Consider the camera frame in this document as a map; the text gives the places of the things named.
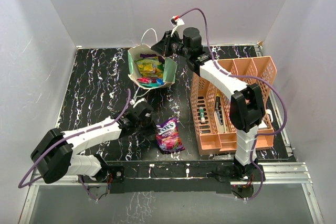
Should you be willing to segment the orange plastic desk organizer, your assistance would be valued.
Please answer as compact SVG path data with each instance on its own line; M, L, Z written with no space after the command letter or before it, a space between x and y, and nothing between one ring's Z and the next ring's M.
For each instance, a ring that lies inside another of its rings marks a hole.
M191 110L200 155L250 152L274 144L275 131L266 115L266 102L277 69L270 56L208 61L202 76L194 73Z

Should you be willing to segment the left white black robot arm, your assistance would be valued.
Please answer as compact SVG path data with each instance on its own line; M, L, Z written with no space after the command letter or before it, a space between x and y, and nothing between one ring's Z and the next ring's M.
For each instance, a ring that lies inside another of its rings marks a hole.
M108 141L119 140L133 133L152 135L156 126L153 108L140 99L120 115L72 131L49 130L30 157L43 181L52 184L66 175L88 176L104 182L113 173L98 154L81 155L82 151Z

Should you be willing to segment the purple Fox's candy bag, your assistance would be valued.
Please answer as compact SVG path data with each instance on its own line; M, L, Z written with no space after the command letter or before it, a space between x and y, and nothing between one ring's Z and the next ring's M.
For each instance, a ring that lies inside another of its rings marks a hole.
M156 125L156 142L164 153L173 153L185 150L178 130L176 117L170 118L162 124Z

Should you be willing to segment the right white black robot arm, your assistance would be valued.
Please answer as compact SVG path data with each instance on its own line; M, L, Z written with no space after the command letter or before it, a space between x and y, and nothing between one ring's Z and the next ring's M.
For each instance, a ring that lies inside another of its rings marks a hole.
M203 49L200 31L189 27L180 37L169 30L151 49L160 56L173 54L185 57L188 67L199 77L214 85L227 99L229 119L236 129L237 150L231 165L231 177L247 180L254 171L261 171L257 164L256 143L259 126L265 116L263 95L258 84L247 84L239 76L223 69L213 56Z

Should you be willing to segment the green Fox's candy bag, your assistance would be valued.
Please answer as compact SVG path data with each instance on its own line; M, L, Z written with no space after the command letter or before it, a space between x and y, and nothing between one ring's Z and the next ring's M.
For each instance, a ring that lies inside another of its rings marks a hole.
M164 66L160 57L142 58L135 62L141 76L149 78L163 78Z

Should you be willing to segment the green white paper bag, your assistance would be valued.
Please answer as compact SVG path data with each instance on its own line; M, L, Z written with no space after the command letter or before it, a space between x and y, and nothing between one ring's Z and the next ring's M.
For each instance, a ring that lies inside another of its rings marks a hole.
M168 88L175 83L177 63L154 52L143 41L128 50L128 66L128 77L137 86L134 101L141 97L138 95L139 90L148 93L155 89Z

